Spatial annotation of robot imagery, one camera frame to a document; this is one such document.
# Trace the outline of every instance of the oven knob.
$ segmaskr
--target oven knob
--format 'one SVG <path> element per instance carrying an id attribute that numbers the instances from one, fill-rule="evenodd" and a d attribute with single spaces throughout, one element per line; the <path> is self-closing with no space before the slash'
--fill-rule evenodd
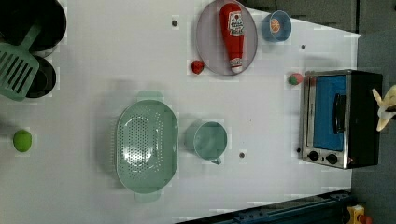
<path id="1" fill-rule="evenodd" d="M 329 164 L 334 165 L 338 162 L 337 157 L 334 154 L 330 154 L 328 157 L 326 157 L 326 160 L 329 162 Z"/>
<path id="2" fill-rule="evenodd" d="M 311 161 L 317 161 L 319 159 L 319 154 L 316 151 L 311 151 L 308 154 L 309 159 L 311 159 Z"/>

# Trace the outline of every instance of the light green cup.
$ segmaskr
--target light green cup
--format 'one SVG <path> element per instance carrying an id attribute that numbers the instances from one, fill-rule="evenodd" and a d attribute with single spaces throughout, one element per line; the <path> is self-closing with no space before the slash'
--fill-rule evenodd
<path id="1" fill-rule="evenodd" d="M 186 131 L 187 149 L 204 160 L 220 165 L 220 156 L 227 147 L 227 133 L 217 122 L 194 122 Z"/>

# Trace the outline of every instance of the table surface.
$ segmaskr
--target table surface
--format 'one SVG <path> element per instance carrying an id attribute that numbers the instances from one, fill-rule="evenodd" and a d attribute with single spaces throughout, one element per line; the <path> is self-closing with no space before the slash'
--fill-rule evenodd
<path id="1" fill-rule="evenodd" d="M 260 32 L 268 13 L 250 9 L 259 31 L 252 65 L 238 76 L 206 69 L 197 77 L 194 26 L 209 2 L 62 2 L 67 37 L 48 57 L 55 90 L 21 103 L 0 97 L 1 223 L 176 223 L 351 187 L 351 171 L 299 158 L 302 85 L 286 79 L 356 68 L 359 36 L 292 20 L 289 40 L 268 43 Z M 177 172 L 154 203 L 138 203 L 111 160 L 117 119 L 142 90 L 160 91 L 179 122 Z M 224 124 L 222 165 L 184 147 L 197 119 Z M 18 129 L 34 135 L 27 153 L 12 146 Z"/>

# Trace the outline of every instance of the small blue bowl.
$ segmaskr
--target small blue bowl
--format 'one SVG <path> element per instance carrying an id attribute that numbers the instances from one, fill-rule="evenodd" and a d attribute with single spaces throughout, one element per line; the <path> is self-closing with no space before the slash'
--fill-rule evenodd
<path id="1" fill-rule="evenodd" d="M 280 27 L 273 30 L 271 28 L 271 21 L 278 24 Z M 291 34 L 291 21 L 289 15 L 284 11 L 276 11 L 267 17 L 262 22 L 262 36 L 265 40 L 270 42 L 281 42 L 289 38 Z"/>

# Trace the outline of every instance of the spatula head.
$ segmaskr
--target spatula head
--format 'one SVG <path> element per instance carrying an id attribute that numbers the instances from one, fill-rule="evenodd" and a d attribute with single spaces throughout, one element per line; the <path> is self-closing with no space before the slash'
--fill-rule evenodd
<path id="1" fill-rule="evenodd" d="M 0 44 L 0 94 L 12 100 L 23 100 L 39 66 L 26 48 Z"/>

